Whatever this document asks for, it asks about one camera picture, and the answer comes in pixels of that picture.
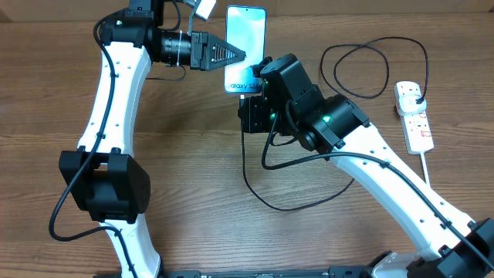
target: power strip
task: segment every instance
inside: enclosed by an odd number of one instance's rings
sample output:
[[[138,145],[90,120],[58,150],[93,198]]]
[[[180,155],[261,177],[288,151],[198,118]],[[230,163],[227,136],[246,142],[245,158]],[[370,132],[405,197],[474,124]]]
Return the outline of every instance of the power strip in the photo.
[[[394,87],[397,109],[400,100],[421,96],[420,86],[411,81],[401,81]],[[409,154],[421,155],[422,167],[424,168],[425,183],[430,186],[427,165],[425,163],[425,152],[434,148],[431,127],[429,126],[427,114],[424,110],[417,110],[412,114],[400,116],[403,128],[404,142]]]

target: blue smartphone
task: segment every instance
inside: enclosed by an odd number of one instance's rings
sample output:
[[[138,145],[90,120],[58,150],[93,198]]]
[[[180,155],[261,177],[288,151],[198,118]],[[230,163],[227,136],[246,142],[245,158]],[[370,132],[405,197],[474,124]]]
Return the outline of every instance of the blue smartphone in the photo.
[[[245,60],[225,67],[225,92],[261,93],[262,81],[250,66],[264,59],[266,10],[231,5],[226,9],[226,42],[245,51]]]

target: wood grain surface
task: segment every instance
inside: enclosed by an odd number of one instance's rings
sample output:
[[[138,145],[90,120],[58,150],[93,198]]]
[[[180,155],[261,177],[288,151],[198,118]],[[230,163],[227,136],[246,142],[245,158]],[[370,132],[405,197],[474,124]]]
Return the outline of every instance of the wood grain surface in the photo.
[[[474,219],[494,216],[494,14],[338,15],[268,21],[266,54],[294,53],[326,97],[318,74],[326,47],[380,36],[422,42],[430,57],[428,115],[435,149],[427,154],[434,190]],[[0,276],[91,277],[120,269],[107,235],[63,243],[48,220],[65,188],[60,151],[75,150],[100,78],[92,22],[0,25]],[[196,29],[223,36],[222,19]],[[409,42],[375,45],[388,57],[390,86],[375,100],[351,97],[385,140],[421,175],[407,154],[392,86],[423,85],[421,50]],[[327,54],[330,74],[343,49]],[[179,76],[153,65],[150,76]],[[343,84],[376,93],[384,63],[363,50],[342,63]],[[265,207],[244,185],[238,99],[222,90],[223,71],[188,72],[184,82],[147,81],[135,127],[137,161],[151,177],[147,223],[168,270],[290,270],[364,264],[383,251],[411,252],[398,224],[359,184],[330,203],[301,212]],[[247,175],[255,190],[281,207],[332,195],[350,180],[323,161],[264,171],[266,136],[246,135]],[[298,144],[273,149],[272,163],[308,155]],[[56,230],[96,226],[68,197]]]

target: wooden tabletop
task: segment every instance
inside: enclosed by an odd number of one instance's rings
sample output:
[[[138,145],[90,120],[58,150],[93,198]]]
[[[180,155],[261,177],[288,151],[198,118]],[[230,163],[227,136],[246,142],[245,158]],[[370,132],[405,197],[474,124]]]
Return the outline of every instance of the wooden tabletop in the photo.
[[[165,25],[174,22],[166,21]],[[318,73],[326,47],[381,36],[422,42],[430,57],[428,116],[435,149],[427,154],[431,184],[477,220],[494,216],[494,14],[332,15],[268,21],[266,54],[294,53],[325,97]],[[93,22],[0,25],[0,276],[90,277],[120,269],[104,233],[75,242],[48,234],[53,207],[66,187],[62,150],[75,150],[100,78]],[[195,28],[222,36],[221,19]],[[393,85],[424,84],[425,63],[410,42],[378,42],[389,59],[390,86],[375,100],[351,97],[393,150],[407,154],[394,108]],[[343,49],[327,54],[330,75]],[[153,65],[150,76],[179,76]],[[376,93],[384,62],[368,50],[342,63],[351,90]],[[223,71],[189,71],[184,82],[147,81],[134,134],[137,161],[151,177],[147,223],[167,270],[291,270],[365,264],[386,250],[413,251],[410,239],[359,184],[339,198],[301,212],[275,212],[242,179],[238,99],[223,92]],[[268,202],[293,207],[332,195],[350,177],[324,161],[264,171],[265,134],[246,135],[247,175]],[[298,144],[273,149],[271,162],[308,155]],[[68,197],[60,235],[93,228]]]

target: wall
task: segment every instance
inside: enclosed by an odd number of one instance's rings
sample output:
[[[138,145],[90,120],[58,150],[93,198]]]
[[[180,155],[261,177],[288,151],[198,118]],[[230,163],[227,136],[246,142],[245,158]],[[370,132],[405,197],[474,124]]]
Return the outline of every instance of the wall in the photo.
[[[224,17],[232,4],[261,5],[274,16],[487,12],[494,0],[218,0],[212,16]],[[126,5],[128,0],[0,0],[0,22],[94,21]],[[168,5],[166,16],[176,16]],[[190,12],[181,10],[183,16]]]

